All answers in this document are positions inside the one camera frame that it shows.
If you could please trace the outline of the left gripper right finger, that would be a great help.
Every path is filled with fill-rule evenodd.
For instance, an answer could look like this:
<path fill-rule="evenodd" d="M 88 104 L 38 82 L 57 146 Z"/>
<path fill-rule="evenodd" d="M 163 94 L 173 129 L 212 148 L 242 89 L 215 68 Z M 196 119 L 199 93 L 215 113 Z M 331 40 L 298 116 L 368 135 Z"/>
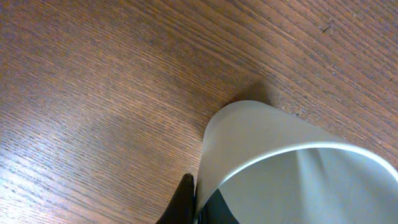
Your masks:
<path fill-rule="evenodd" d="M 199 224 L 239 224 L 219 189 L 214 191 L 200 212 Z"/>

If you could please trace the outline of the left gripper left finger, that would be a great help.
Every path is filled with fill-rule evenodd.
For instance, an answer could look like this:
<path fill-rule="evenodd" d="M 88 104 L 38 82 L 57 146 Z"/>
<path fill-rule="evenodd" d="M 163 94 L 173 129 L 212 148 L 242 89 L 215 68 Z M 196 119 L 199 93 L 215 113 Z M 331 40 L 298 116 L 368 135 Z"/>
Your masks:
<path fill-rule="evenodd" d="M 195 183 L 191 174 L 184 174 L 173 197 L 156 224 L 192 224 Z"/>

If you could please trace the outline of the grey translucent cup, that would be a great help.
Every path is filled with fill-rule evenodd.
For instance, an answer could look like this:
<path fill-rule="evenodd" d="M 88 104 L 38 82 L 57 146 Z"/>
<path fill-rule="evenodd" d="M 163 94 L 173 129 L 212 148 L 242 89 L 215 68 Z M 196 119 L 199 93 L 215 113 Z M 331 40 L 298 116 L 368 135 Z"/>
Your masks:
<path fill-rule="evenodd" d="M 208 123 L 195 221 L 220 190 L 239 223 L 396 223 L 397 171 L 377 154 L 258 101 Z"/>

